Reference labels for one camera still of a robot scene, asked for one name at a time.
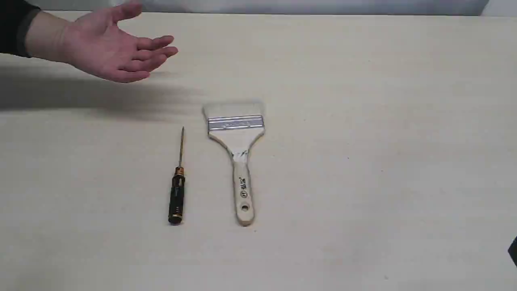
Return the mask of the person's bare hand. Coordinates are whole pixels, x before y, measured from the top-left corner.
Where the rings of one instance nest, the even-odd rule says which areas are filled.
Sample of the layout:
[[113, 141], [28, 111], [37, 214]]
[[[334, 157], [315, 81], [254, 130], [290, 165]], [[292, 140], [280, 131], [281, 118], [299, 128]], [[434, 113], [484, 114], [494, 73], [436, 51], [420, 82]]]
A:
[[138, 17], [137, 1], [87, 13], [67, 24], [59, 40], [59, 61], [92, 76], [118, 83], [148, 78], [179, 50], [173, 36], [137, 37], [119, 22]]

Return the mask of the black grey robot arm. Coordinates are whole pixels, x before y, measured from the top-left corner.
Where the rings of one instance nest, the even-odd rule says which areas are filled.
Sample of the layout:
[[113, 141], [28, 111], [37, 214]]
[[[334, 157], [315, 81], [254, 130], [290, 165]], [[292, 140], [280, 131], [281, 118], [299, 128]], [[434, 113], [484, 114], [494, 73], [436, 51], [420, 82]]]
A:
[[507, 250], [513, 264], [517, 267], [517, 237], [515, 237]]

